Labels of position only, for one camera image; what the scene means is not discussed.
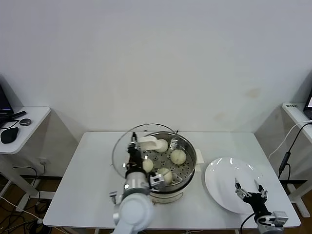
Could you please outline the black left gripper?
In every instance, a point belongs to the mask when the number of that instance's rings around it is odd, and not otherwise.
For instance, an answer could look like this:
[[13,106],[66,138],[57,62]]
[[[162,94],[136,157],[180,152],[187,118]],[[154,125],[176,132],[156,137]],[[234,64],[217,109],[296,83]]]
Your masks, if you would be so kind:
[[143,151],[141,156],[141,151],[137,151],[137,134],[132,132],[131,142],[128,145],[128,153],[130,155],[129,161],[126,164],[126,174],[140,172],[146,174],[146,171],[143,169],[143,159],[146,160],[149,158],[150,152]]

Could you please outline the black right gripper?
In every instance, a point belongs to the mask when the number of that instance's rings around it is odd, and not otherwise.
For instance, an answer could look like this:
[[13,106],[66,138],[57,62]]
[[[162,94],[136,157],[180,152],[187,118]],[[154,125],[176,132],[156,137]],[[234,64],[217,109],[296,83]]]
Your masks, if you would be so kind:
[[257,180],[254,180],[254,182],[260,193],[249,193],[249,195],[248,192],[241,187],[237,178],[235,178],[234,181],[235,193],[240,199],[243,199],[245,203],[251,206],[255,216],[270,215],[270,212],[265,205],[268,191],[265,190]]

